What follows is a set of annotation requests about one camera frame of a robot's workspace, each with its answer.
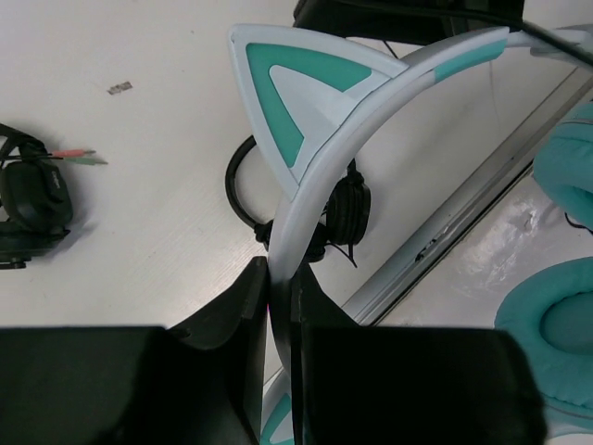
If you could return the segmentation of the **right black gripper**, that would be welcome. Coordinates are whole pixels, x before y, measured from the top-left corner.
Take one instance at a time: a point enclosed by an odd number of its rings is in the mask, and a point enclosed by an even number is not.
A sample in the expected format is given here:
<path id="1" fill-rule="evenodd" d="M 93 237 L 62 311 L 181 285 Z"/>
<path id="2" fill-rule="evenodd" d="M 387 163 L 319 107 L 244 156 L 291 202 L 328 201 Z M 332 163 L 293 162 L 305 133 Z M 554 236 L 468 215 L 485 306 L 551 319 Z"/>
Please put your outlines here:
<path id="1" fill-rule="evenodd" d="M 438 74 L 490 62 L 510 47 L 592 68 L 590 24 L 546 31 L 525 21 L 523 13 L 523 1 L 299 1 L 293 26 L 420 46 L 459 36 L 461 52 L 437 63 Z"/>

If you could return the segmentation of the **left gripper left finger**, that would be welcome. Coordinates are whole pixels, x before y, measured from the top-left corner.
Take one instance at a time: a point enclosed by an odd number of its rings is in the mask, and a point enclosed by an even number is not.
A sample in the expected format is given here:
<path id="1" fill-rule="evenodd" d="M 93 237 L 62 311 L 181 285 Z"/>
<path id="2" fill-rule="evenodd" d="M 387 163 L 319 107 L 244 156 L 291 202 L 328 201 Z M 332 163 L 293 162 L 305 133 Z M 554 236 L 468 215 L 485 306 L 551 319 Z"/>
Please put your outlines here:
<path id="1" fill-rule="evenodd" d="M 256 444 L 267 262 L 174 327 L 1 332 L 5 444 Z"/>

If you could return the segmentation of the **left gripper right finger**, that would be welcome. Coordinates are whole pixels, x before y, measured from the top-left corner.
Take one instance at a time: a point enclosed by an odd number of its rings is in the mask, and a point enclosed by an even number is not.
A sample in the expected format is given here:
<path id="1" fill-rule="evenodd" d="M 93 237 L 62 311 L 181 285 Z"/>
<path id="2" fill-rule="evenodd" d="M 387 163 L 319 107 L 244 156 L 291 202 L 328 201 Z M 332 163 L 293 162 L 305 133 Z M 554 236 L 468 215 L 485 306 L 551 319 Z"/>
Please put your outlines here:
<path id="1" fill-rule="evenodd" d="M 302 266 L 291 283 L 298 444 L 541 444 L 544 403 L 507 333 L 362 326 Z"/>

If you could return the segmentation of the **teal cat ear headphones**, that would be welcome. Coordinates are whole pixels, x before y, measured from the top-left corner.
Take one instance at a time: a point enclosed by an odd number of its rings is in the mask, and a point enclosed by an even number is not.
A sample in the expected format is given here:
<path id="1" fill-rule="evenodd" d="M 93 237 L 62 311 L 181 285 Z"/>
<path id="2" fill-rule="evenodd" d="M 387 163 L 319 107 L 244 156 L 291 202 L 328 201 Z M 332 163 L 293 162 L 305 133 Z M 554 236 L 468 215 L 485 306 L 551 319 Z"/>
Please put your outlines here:
<path id="1" fill-rule="evenodd" d="M 412 99 L 461 72 L 436 72 L 437 63 L 461 52 L 460 37 L 401 59 L 330 34 L 271 25 L 236 25 L 229 41 L 255 140 L 284 192 L 268 247 L 271 328 L 283 370 L 264 395 L 261 442 L 298 444 L 292 415 L 292 280 L 308 266 L 307 247 L 348 163 Z M 429 309 L 394 327 L 509 334 L 523 350 L 544 403 L 544 442 L 590 433 L 592 260 L 555 253 L 545 269 L 529 266 L 513 273 L 501 296 L 493 289 L 477 266 L 435 290 Z"/>

